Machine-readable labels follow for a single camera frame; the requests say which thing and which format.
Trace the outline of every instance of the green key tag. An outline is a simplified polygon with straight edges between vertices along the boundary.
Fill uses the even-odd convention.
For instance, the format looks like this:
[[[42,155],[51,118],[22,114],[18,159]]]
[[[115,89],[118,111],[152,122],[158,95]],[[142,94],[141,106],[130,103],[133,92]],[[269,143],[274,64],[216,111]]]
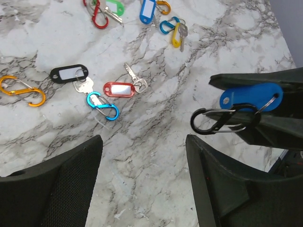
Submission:
[[[124,14],[124,6],[121,2],[116,0],[106,0],[106,5],[118,16],[122,16]]]

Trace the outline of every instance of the black carabiner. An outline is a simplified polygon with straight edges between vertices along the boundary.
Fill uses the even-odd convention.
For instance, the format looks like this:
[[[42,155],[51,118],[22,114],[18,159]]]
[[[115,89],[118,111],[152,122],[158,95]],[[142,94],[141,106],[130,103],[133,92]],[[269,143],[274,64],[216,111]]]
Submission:
[[[242,124],[237,124],[237,125],[225,125],[229,119],[232,118],[232,116],[234,116],[239,110],[241,109],[251,109],[253,110],[253,114],[255,115],[254,119],[252,120],[251,123],[247,124],[247,125],[243,125],[243,128],[239,129],[239,130],[234,130],[234,131],[219,131],[223,126],[225,127],[236,127],[236,126],[241,126]],[[219,112],[223,112],[224,114],[221,116],[221,118],[210,128],[210,129],[206,129],[206,130],[202,130],[199,129],[195,126],[194,124],[194,120],[195,118],[200,115],[206,115],[207,113],[219,113]],[[190,126],[191,128],[198,134],[200,135],[213,135],[216,134],[218,132],[239,132],[242,131],[248,127],[256,127],[259,122],[261,121],[261,113],[258,112],[257,107],[255,107],[252,104],[248,104],[248,103],[240,103],[240,104],[234,104],[231,109],[229,110],[225,110],[225,109],[205,109],[205,108],[201,108],[196,110],[193,115],[190,118]]]

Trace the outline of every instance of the white marble countertop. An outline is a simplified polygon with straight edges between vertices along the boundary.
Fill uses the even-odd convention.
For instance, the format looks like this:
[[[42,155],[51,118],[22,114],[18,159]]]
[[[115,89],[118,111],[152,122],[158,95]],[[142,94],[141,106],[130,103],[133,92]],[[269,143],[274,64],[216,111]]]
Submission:
[[[110,19],[96,29],[81,0],[1,0],[0,71],[41,88],[46,103],[29,107],[0,94],[0,176],[33,166],[100,134],[104,151],[88,227],[197,227],[185,138],[190,116],[211,108],[222,91],[218,73],[272,72],[294,67],[268,0],[168,0],[169,16],[186,20],[183,53],[139,20],[140,1],[124,0],[125,27]],[[128,62],[149,88],[112,99],[121,111],[107,122],[91,111],[72,83],[54,84],[51,69],[83,64],[102,92],[108,81],[131,82]],[[105,124],[101,126],[95,120]],[[205,127],[210,121],[204,119]],[[237,135],[200,136],[211,146],[261,170],[278,149],[250,146]]]

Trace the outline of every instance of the blue carabiner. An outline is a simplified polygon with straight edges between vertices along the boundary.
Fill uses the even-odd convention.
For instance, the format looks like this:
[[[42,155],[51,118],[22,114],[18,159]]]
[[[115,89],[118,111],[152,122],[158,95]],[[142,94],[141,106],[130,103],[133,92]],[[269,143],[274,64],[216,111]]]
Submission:
[[[161,23],[160,23],[160,30],[163,34],[167,35],[169,32],[173,31],[175,29],[175,26],[170,23],[170,21],[172,20],[175,20],[177,23],[180,23],[180,20],[178,17],[172,17],[171,19],[169,20],[163,20]],[[171,28],[170,30],[168,31],[165,31],[164,28],[163,28],[163,25],[166,25],[167,27]]]
[[[93,92],[89,93],[87,95],[87,98],[86,98],[86,101],[87,101],[88,105],[90,105],[94,109],[114,108],[115,111],[116,111],[115,117],[108,117],[108,116],[105,117],[109,121],[114,121],[114,120],[116,120],[119,117],[120,113],[119,113],[118,107],[116,107],[114,104],[94,105],[94,104],[91,103],[91,100],[90,100],[90,97],[92,95],[101,96],[101,94],[99,92],[97,92],[97,91],[93,91]]]

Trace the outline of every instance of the blue key tag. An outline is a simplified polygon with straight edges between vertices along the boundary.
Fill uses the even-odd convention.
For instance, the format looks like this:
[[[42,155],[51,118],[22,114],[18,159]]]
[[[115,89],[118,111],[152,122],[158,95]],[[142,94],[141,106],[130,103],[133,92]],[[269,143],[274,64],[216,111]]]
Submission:
[[[270,100],[274,101],[266,107],[263,112],[276,109],[282,102],[283,90],[275,83],[256,84],[253,86],[230,88],[223,92],[220,97],[220,107],[230,109],[234,104],[249,103],[261,109]]]
[[[142,23],[148,25],[152,22],[153,14],[156,8],[156,0],[143,0],[140,20]]]

